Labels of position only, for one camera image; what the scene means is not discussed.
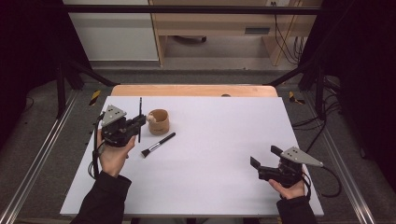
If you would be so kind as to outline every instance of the black sleeve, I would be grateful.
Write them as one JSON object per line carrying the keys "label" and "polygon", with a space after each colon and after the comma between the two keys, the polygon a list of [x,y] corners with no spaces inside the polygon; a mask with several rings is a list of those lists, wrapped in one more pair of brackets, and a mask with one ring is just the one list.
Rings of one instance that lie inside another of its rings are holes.
{"label": "black sleeve", "polygon": [[305,196],[277,202],[283,224],[316,224],[314,212]]}
{"label": "black sleeve", "polygon": [[71,223],[121,223],[130,186],[131,181],[122,175],[115,178],[101,172]]}

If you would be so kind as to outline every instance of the black curtain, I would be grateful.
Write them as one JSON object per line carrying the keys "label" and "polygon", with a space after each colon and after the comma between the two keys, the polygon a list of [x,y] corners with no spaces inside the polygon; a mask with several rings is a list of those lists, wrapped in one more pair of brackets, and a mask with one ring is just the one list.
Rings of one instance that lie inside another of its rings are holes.
{"label": "black curtain", "polygon": [[[316,21],[305,58],[314,55],[318,42],[327,34],[325,28],[332,22],[334,19],[328,18]],[[339,99],[346,117],[356,128],[363,150],[376,160],[396,191],[395,24],[396,1],[354,1],[319,54],[319,64],[325,75],[339,77]],[[312,77],[315,74],[304,74],[304,79]]]}
{"label": "black curtain", "polygon": [[0,1],[0,148],[25,108],[26,94],[54,80],[59,62],[72,59],[91,68],[68,13],[44,10],[49,3],[63,1]]}

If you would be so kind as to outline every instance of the black pole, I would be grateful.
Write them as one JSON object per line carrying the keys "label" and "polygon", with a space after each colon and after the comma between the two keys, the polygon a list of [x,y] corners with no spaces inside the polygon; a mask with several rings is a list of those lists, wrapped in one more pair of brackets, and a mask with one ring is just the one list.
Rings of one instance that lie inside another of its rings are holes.
{"label": "black pole", "polygon": [[60,118],[66,107],[66,95],[64,92],[64,73],[62,71],[64,65],[59,63],[56,68],[56,87],[58,90],[58,115],[56,118]]}
{"label": "black pole", "polygon": [[317,75],[317,86],[315,95],[315,110],[317,111],[318,117],[321,120],[325,119],[324,102],[323,102],[323,90],[324,90],[324,72],[320,65],[317,65],[315,70],[318,72]]}
{"label": "black pole", "polygon": [[283,82],[289,80],[290,78],[295,77],[302,72],[305,72],[307,69],[311,68],[312,64],[313,64],[313,60],[311,59],[308,62],[301,64],[298,67],[296,67],[295,69],[289,71],[287,74],[283,75],[282,77],[279,77],[270,83],[266,83],[266,84],[262,84],[262,85],[276,87],[276,86],[282,84]]}
{"label": "black pole", "polygon": [[77,63],[76,61],[70,61],[69,65],[72,68],[76,69],[77,71],[79,71],[81,73],[84,73],[84,74],[86,74],[86,75],[88,75],[88,76],[100,81],[101,83],[105,84],[108,87],[113,87],[113,86],[120,85],[120,83],[118,83],[118,82],[113,82],[113,81],[108,80],[105,77],[101,77],[97,73],[93,72],[91,69],[81,65],[80,63]]}
{"label": "black pole", "polygon": [[126,6],[126,5],[45,5],[71,13],[182,13],[182,14],[269,14],[320,15],[339,9],[322,7],[237,7],[237,6]]}

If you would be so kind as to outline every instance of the white tabletop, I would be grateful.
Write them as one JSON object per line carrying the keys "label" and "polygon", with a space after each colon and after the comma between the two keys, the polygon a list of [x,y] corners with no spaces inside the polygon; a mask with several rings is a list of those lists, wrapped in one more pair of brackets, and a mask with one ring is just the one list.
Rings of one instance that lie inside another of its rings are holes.
{"label": "white tabletop", "polygon": [[[138,115],[139,97],[109,96],[114,105]],[[281,98],[269,97],[144,97],[143,114],[166,109],[176,136],[150,153],[141,151],[167,134],[154,136],[143,126],[141,143],[129,153],[121,171],[132,180],[124,213],[133,217],[263,217],[277,215],[279,194],[250,165],[277,167],[271,145],[297,147]],[[62,215],[74,216],[94,180],[88,175],[93,137],[87,146]],[[311,207],[323,215],[312,187]]]}

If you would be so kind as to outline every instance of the hand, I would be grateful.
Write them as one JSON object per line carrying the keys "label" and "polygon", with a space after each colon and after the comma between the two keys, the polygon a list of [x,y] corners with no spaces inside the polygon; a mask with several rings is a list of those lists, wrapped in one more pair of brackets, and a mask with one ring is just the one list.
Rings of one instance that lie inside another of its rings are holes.
{"label": "hand", "polygon": [[[111,147],[104,144],[104,150],[99,157],[102,171],[114,177],[119,176],[120,171],[128,159],[128,152],[134,147],[136,136],[132,136],[125,147]],[[102,143],[102,130],[98,130],[98,146]]]}
{"label": "hand", "polygon": [[305,196],[304,192],[304,181],[300,180],[295,185],[291,186],[290,188],[286,189],[283,188],[281,184],[277,183],[275,180],[270,179],[268,183],[282,195],[282,197],[286,199],[293,199],[300,196]]}

